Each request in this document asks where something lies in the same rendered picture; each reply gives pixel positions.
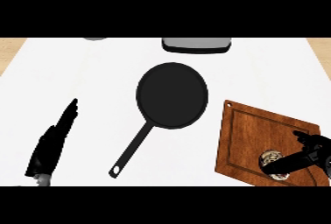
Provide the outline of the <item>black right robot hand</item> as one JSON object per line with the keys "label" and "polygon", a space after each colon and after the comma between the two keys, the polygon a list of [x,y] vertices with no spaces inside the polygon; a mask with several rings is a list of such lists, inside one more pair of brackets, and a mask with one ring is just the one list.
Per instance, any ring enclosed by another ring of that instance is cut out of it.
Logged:
{"label": "black right robot hand", "polygon": [[263,173],[266,175],[289,174],[314,165],[331,179],[331,139],[320,135],[308,135],[297,130],[294,135],[303,149],[263,166]]}

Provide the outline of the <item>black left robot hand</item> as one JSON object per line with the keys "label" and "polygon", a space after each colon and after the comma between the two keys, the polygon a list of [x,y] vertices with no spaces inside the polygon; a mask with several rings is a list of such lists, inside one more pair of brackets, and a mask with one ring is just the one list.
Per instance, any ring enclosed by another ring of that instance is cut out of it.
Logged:
{"label": "black left robot hand", "polygon": [[78,116],[78,99],[68,104],[56,125],[51,125],[38,143],[29,158],[25,169],[25,176],[34,177],[37,174],[50,175],[57,166],[68,132]]}

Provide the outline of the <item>brown and white cupcake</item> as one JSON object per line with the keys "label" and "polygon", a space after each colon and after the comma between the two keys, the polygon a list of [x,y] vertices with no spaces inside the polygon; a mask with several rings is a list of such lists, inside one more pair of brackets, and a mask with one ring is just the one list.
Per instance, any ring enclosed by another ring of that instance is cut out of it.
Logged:
{"label": "brown and white cupcake", "polygon": [[[271,162],[283,157],[277,150],[266,150],[258,157],[258,166],[264,168]],[[269,177],[276,181],[285,181],[289,174],[269,174]]]}

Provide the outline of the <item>brown wooden cutting board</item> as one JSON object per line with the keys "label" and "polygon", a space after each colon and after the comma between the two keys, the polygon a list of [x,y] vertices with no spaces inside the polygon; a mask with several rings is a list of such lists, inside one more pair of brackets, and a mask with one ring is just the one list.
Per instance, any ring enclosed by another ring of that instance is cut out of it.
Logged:
{"label": "brown wooden cutting board", "polygon": [[264,151],[276,150],[288,156],[301,150],[294,130],[320,133],[316,124],[226,100],[214,171],[254,186],[329,186],[328,177],[314,165],[292,172],[285,181],[261,172],[258,157]]}

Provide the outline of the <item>black frying pan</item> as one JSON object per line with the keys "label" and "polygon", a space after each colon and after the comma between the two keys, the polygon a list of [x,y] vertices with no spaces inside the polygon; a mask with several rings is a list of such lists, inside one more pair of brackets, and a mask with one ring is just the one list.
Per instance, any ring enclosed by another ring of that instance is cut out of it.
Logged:
{"label": "black frying pan", "polygon": [[208,88],[196,70],[175,62],[156,65],[139,80],[136,103],[144,124],[107,171],[113,179],[152,128],[181,129],[201,118],[208,103]]}

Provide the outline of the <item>grey and black appliance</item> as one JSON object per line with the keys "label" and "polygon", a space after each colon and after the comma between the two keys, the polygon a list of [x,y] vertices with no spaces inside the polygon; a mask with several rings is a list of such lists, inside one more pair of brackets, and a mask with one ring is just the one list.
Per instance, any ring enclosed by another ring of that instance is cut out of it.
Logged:
{"label": "grey and black appliance", "polygon": [[171,53],[226,53],[232,46],[230,38],[162,38],[161,46]]}

